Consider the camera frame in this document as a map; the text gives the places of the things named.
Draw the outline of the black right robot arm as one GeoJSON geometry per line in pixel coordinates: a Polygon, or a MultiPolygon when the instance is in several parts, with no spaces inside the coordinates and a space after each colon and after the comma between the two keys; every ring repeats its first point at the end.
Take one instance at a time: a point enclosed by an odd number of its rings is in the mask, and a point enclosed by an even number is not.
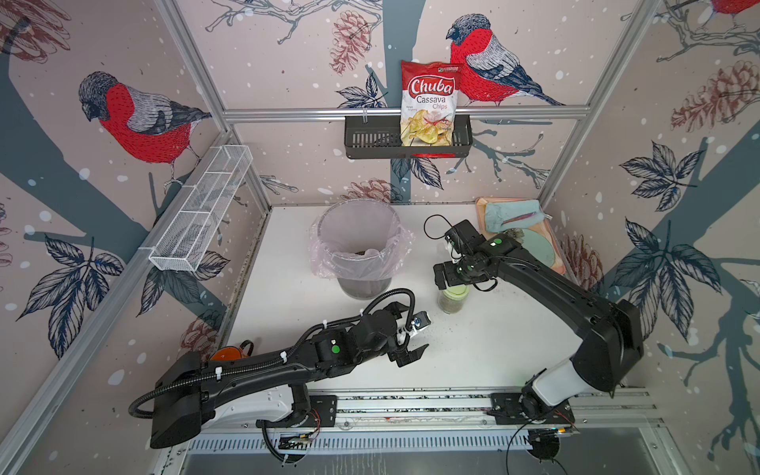
{"type": "Polygon", "coordinates": [[[514,284],[581,338],[570,358],[542,370],[522,388],[520,404],[529,420],[543,420],[591,389],[612,395],[643,357],[641,316],[629,301],[597,296],[540,262],[512,237],[487,239],[467,220],[450,227],[443,239],[454,257],[433,267],[439,290],[500,280],[514,284]]]}

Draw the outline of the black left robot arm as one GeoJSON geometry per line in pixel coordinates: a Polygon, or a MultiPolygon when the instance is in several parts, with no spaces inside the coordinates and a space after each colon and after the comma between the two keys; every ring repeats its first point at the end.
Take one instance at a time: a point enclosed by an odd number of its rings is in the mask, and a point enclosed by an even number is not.
{"type": "Polygon", "coordinates": [[[286,350],[222,361],[190,351],[156,381],[154,390],[130,403],[129,413],[152,423],[153,449],[185,443],[223,405],[277,387],[288,388],[293,397],[283,417],[300,422],[311,411],[307,384],[348,375],[381,356],[400,367],[411,364],[426,349],[412,350],[409,343],[430,324],[427,312],[392,302],[367,315],[316,325],[286,350]]]}

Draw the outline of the green lid mung bean jar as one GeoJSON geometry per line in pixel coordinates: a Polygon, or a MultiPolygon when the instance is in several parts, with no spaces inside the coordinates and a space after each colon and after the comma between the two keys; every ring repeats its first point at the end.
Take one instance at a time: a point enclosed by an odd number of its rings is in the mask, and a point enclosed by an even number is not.
{"type": "Polygon", "coordinates": [[[463,309],[469,293],[470,287],[467,285],[447,287],[445,290],[439,291],[437,304],[445,314],[456,314],[463,309]]]}

